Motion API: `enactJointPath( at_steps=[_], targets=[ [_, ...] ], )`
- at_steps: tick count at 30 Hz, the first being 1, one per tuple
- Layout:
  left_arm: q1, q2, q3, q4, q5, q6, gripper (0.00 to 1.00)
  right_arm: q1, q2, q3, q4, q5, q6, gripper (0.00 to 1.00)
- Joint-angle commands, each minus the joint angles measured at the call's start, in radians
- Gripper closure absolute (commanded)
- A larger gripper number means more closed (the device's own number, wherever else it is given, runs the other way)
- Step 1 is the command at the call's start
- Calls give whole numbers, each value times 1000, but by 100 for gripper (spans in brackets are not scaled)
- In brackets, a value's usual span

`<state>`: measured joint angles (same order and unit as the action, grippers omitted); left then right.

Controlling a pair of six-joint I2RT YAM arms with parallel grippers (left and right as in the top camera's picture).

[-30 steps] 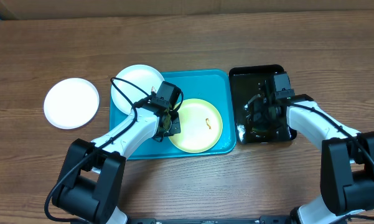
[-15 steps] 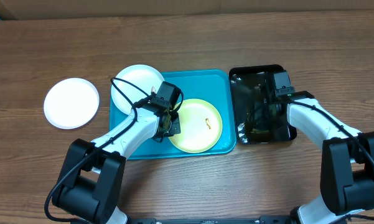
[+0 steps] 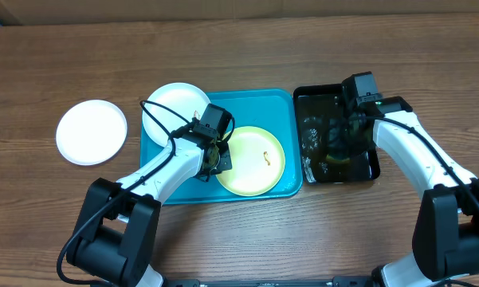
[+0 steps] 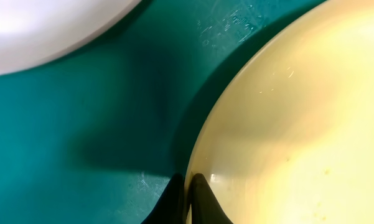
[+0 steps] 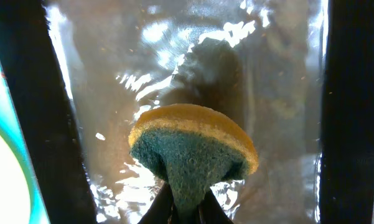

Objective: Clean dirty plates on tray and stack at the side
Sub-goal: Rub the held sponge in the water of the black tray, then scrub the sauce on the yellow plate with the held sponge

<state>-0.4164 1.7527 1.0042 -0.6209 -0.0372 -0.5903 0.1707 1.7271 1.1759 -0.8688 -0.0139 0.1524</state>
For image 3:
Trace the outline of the yellow green sponge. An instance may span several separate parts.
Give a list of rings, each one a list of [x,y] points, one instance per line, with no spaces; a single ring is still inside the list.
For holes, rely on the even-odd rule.
[[[329,153],[326,155],[326,161],[333,164],[346,164],[350,162],[350,157],[342,154]]]

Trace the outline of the yellow plate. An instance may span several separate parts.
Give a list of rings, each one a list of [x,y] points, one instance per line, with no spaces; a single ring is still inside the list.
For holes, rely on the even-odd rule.
[[[279,140],[263,128],[239,127],[228,141],[231,169],[217,175],[220,184],[239,196],[257,196],[271,190],[285,170],[285,152]]]

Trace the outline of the white plate with stain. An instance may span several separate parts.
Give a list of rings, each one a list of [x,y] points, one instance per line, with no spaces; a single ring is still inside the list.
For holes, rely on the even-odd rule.
[[[115,156],[127,134],[126,117],[116,105],[106,100],[86,100],[61,117],[55,141],[69,162],[92,166]]]

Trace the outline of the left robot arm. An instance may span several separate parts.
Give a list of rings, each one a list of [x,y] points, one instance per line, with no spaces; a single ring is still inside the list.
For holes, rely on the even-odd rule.
[[[150,260],[162,205],[190,178],[230,169],[228,140],[199,132],[173,133],[148,164],[116,182],[99,178],[88,188],[70,239],[57,259],[57,275],[69,284],[62,263],[92,279],[91,286],[161,286]]]

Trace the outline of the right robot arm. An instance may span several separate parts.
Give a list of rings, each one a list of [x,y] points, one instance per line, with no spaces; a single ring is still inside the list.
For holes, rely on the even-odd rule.
[[[479,274],[479,178],[426,132],[400,96],[338,96],[328,125],[332,156],[384,150],[421,200],[412,250],[376,268],[374,286],[447,286]]]

